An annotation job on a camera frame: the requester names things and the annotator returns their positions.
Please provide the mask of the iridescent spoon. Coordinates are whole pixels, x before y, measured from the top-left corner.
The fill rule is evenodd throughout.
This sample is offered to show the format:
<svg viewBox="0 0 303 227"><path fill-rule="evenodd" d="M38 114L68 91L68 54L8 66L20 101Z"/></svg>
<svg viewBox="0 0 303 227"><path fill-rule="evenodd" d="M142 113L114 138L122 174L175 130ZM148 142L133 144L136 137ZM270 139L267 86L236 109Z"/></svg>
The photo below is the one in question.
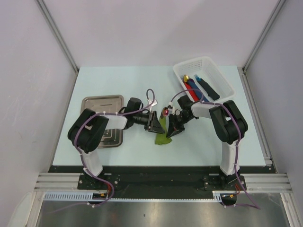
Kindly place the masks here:
<svg viewBox="0 0 303 227"><path fill-rule="evenodd" d="M161 112L161 115L160 115L160 118L166 118L167 116L169 115L169 108L168 107L164 107L162 112Z"/></svg>

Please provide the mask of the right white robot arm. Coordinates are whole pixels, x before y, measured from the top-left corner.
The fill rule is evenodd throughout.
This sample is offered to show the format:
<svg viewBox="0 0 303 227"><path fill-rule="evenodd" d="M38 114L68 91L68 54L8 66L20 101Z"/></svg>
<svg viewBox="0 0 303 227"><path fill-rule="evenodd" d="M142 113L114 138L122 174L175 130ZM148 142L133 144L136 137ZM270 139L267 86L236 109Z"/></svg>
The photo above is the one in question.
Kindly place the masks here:
<svg viewBox="0 0 303 227"><path fill-rule="evenodd" d="M178 99L181 107L179 114L175 111L169 114L169 127L166 137L170 138L185 130L184 125L199 117L209 118L213 123L215 133L222 142L222 160L218 184L224 190L235 185L233 175L239 172L239 146L248 130L248 124L234 101L224 103L193 102L187 95Z"/></svg>

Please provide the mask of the green paper napkin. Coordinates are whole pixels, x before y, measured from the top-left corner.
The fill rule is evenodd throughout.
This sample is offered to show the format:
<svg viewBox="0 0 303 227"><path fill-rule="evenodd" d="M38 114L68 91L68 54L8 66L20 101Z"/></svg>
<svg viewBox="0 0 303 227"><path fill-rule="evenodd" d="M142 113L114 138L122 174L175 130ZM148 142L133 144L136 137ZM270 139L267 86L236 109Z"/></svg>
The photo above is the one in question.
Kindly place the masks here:
<svg viewBox="0 0 303 227"><path fill-rule="evenodd" d="M164 129L164 134L156 134L156 138L155 138L155 144L156 145L166 145L172 142L171 138L167 138L167 128L166 128L166 117L160 117L159 118L159 122L162 126L162 128Z"/></svg>

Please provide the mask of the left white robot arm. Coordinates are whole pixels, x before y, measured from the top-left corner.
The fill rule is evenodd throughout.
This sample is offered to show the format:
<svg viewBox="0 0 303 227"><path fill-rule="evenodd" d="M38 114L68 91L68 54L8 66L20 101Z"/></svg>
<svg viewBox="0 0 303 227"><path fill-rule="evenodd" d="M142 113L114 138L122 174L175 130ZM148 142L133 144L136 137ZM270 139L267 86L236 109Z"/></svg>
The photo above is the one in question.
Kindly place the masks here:
<svg viewBox="0 0 303 227"><path fill-rule="evenodd" d="M95 150L106 130L126 130L138 124L148 132L165 133L157 112L142 107L142 104L140 99L132 97L117 113L96 113L86 108L69 129L67 138L78 150L84 172L90 175L88 183L94 189L101 188L105 183L104 176L100 175L103 166Z"/></svg>

